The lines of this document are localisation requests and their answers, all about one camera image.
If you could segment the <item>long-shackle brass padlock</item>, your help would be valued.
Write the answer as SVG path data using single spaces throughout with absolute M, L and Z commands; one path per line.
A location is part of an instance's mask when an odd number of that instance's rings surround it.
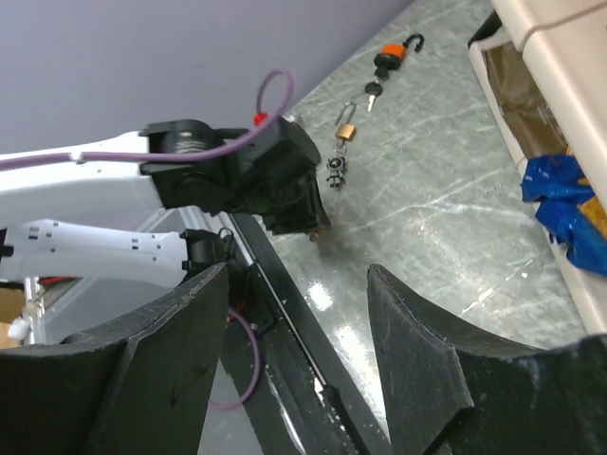
M 352 118 L 357 111 L 357 104 L 353 101 L 346 102 L 338 115 L 335 126 L 337 127 L 335 138 L 341 142 L 351 141 L 356 132 L 357 127 L 352 123 Z

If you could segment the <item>panda keychain with keys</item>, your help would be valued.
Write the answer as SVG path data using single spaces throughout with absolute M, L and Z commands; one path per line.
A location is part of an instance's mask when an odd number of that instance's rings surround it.
M 346 163 L 347 146 L 342 140 L 338 140 L 334 146 L 333 155 L 327 159 L 326 169 L 328 175 L 325 179 L 330 188 L 340 190 L 345 184 L 347 172 Z

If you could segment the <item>short brass padlock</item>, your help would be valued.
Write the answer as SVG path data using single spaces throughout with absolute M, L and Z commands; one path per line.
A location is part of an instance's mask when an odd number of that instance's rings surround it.
M 306 236 L 310 242 L 318 242 L 322 236 L 327 235 L 331 231 L 331 227 L 315 227 L 307 231 Z

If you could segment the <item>black-headed key bunch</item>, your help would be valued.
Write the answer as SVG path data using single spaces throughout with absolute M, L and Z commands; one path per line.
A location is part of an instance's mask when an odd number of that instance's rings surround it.
M 375 71 L 375 78 L 372 82 L 365 85 L 364 92 L 368 96 L 367 111 L 371 112 L 377 98 L 382 94 L 383 84 L 389 79 L 389 71 L 385 68 L 378 68 Z

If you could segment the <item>orange black padlock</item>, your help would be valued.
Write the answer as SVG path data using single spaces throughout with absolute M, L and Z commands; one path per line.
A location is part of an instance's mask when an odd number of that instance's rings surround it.
M 419 52 L 424 43 L 425 37 L 421 33 L 414 33 L 404 42 L 385 45 L 374 58 L 376 74 L 384 78 L 384 73 L 397 71 L 404 62 L 409 48 L 414 46 L 414 52 Z

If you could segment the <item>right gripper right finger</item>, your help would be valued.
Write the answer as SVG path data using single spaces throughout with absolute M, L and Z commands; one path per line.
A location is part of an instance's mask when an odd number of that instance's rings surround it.
M 605 336 L 533 348 L 462 320 L 379 264 L 367 301 L 394 453 L 605 452 Z

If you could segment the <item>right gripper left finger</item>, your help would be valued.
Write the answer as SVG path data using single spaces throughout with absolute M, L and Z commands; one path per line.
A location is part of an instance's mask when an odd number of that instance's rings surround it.
M 229 306 L 214 265 L 58 344 L 1 353 L 5 454 L 194 454 Z

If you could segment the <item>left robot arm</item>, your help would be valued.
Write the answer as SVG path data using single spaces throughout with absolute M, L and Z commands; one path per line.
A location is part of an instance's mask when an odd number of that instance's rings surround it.
M 259 216 L 275 235 L 329 227 L 320 152 L 285 118 L 254 130 L 195 119 L 1 158 L 1 278 L 99 278 L 175 288 L 227 259 L 203 228 L 142 233 L 77 225 L 91 212 L 197 208 Z

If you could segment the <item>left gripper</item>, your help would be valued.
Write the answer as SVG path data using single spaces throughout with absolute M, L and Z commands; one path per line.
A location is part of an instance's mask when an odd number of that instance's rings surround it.
M 279 118 L 227 155 L 233 197 L 228 213 L 258 215 L 274 235 L 330 227 L 317 181 L 318 147 L 299 124 Z

